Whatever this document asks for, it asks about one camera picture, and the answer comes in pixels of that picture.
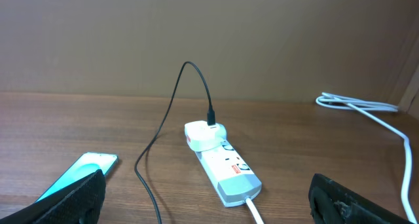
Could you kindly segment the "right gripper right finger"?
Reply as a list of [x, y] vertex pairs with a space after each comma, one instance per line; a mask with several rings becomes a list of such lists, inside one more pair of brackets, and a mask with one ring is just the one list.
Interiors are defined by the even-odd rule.
[[314, 174], [309, 192], [315, 224], [409, 224], [323, 174]]

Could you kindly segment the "Galaxy S25 smartphone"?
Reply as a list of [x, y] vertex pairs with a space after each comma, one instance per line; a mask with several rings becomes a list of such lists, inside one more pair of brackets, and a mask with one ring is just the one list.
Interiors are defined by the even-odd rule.
[[101, 170], [104, 176], [107, 176], [116, 166], [117, 162], [118, 156], [115, 154], [84, 153], [36, 200], [36, 202], [71, 185], [96, 170]]

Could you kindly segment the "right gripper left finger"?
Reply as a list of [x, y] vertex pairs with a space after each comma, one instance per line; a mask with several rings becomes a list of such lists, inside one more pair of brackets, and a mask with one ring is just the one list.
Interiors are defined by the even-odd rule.
[[1, 224], [96, 224], [105, 200], [98, 169], [46, 198], [1, 219]]

